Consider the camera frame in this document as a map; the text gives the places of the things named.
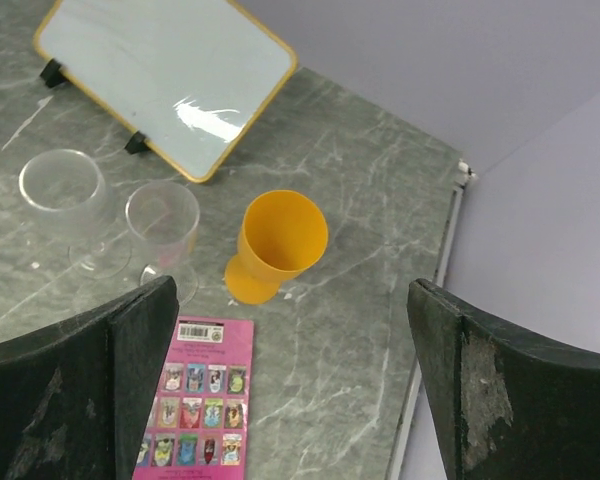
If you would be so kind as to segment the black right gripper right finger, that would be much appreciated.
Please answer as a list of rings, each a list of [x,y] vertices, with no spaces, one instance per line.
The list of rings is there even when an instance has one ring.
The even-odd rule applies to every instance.
[[[449,479],[600,479],[600,353],[426,279],[407,312]]]

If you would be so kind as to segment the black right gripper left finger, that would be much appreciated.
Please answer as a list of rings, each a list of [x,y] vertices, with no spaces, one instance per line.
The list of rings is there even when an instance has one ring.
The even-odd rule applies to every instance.
[[[179,313],[175,281],[0,343],[0,479],[129,479]]]

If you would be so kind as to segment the small clear wine glass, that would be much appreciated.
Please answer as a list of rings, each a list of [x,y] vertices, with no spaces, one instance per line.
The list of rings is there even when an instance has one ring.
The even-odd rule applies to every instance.
[[[139,187],[128,198],[125,219],[128,231],[144,263],[139,283],[170,276],[180,305],[189,303],[199,287],[192,253],[196,244],[201,209],[187,187],[156,180]]]

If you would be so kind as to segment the large clear wine glass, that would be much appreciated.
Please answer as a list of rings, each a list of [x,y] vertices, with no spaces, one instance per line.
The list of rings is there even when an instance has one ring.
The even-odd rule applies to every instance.
[[[36,225],[67,246],[76,272],[103,279],[128,265],[131,246],[116,194],[90,156],[73,149],[40,153],[20,171],[18,187]]]

